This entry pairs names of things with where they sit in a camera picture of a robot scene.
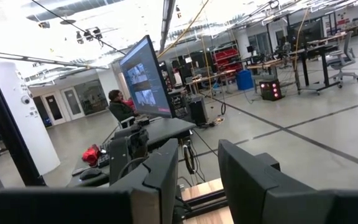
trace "woman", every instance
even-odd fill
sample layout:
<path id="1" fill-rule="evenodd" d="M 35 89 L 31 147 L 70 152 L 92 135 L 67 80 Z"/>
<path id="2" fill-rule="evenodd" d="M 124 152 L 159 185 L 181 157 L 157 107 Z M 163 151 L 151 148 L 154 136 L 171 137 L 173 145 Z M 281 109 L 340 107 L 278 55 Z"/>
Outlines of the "woman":
<path id="1" fill-rule="evenodd" d="M 117 118 L 119 122 L 124 121 L 131 116 L 137 116 L 138 114 L 131 107 L 123 102 L 124 96 L 119 90 L 111 90 L 109 92 L 110 105 L 109 110 Z"/>

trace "gray floor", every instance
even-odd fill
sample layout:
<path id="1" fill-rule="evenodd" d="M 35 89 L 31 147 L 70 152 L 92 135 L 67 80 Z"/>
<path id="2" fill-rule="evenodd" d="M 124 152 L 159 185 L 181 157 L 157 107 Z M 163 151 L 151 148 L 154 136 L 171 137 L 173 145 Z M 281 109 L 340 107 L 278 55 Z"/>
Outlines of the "gray floor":
<path id="1" fill-rule="evenodd" d="M 358 37 L 353 38 L 351 47 L 357 63 L 346 70 L 358 74 Z M 323 79 L 321 61 L 308 62 L 308 70 L 311 82 Z M 279 72 L 281 80 L 293 79 L 292 73 Z M 329 73 L 334 75 L 336 71 L 329 69 Z M 218 139 L 228 139 L 251 154 L 271 154 L 283 172 L 316 189 L 358 189 L 358 83 L 345 78 L 342 89 L 334 86 L 320 96 L 311 91 L 298 96 L 293 85 L 282 91 L 287 96 L 276 102 L 263 101 L 252 91 L 225 95 L 224 122 L 197 129 L 192 136 L 206 180 L 219 177 L 214 153 Z M 209 117 L 216 118 L 221 103 L 205 100 Z M 48 185 L 66 185 L 78 156 L 91 144 L 102 143 L 114 127 L 107 111 L 48 129 L 62 162 L 44 176 Z M 188 175 L 184 162 L 179 166 L 179 176 L 200 182 L 200 178 Z M 0 176 L 6 187 L 23 186 L 9 154 L 0 157 Z"/>

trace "white door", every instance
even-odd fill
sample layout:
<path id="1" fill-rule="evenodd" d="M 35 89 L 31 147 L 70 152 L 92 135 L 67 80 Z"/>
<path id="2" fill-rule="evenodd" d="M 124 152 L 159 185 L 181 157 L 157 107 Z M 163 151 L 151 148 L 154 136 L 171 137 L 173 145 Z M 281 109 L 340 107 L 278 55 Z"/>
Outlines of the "white door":
<path id="1" fill-rule="evenodd" d="M 46 102 L 46 109 L 49 114 L 49 118 L 52 121 L 53 125 L 62 124 L 66 122 L 66 119 L 63 115 L 63 112 L 56 100 L 56 96 L 53 93 L 46 94 L 42 96 Z"/>
<path id="2" fill-rule="evenodd" d="M 78 119 L 85 116 L 77 92 L 73 87 L 62 90 L 62 96 L 71 119 Z"/>

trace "blue barrel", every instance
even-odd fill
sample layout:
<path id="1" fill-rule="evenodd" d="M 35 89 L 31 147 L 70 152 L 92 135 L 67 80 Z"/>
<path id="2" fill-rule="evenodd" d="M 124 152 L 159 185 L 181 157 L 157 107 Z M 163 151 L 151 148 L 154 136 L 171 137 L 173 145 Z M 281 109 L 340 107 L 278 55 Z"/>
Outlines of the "blue barrel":
<path id="1" fill-rule="evenodd" d="M 236 80 L 239 90 L 248 90 L 254 87 L 254 82 L 252 82 L 250 70 L 243 70 L 237 73 Z"/>

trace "ceiling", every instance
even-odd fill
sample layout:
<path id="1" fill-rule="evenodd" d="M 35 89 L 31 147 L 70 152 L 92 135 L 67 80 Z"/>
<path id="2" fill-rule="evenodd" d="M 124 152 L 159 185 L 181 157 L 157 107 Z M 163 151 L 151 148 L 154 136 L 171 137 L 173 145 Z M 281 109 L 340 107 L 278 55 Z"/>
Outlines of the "ceiling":
<path id="1" fill-rule="evenodd" d="M 166 45 L 173 43 L 195 19 L 206 0 L 176 0 L 173 9 Z M 162 19 L 165 3 L 163 0 L 37 0 L 37 2 L 64 19 L 74 21 L 74 25 L 91 32 L 98 27 L 102 41 L 117 49 L 128 49 L 149 34 L 154 49 L 160 48 Z M 270 16 L 277 11 L 291 13 L 303 8 L 318 10 L 338 5 L 344 0 L 280 0 L 278 9 L 266 7 L 252 17 L 267 0 L 209 0 L 204 11 L 189 29 L 183 40 L 196 41 L 199 36 L 214 38 L 218 34 L 241 24 L 270 22 Z M 48 22 L 49 29 L 41 29 L 39 22 Z M 91 42 L 83 38 L 77 42 L 77 28 L 61 24 L 62 20 L 30 0 L 0 0 L 0 52 L 30 55 L 33 57 L 60 60 L 65 62 L 92 63 L 106 65 L 122 57 L 122 54 L 103 45 L 97 40 Z M 32 63 L 21 67 L 30 77 L 40 71 L 53 70 L 59 66 L 42 65 L 33 68 Z M 60 72 L 67 71 L 62 67 Z"/>

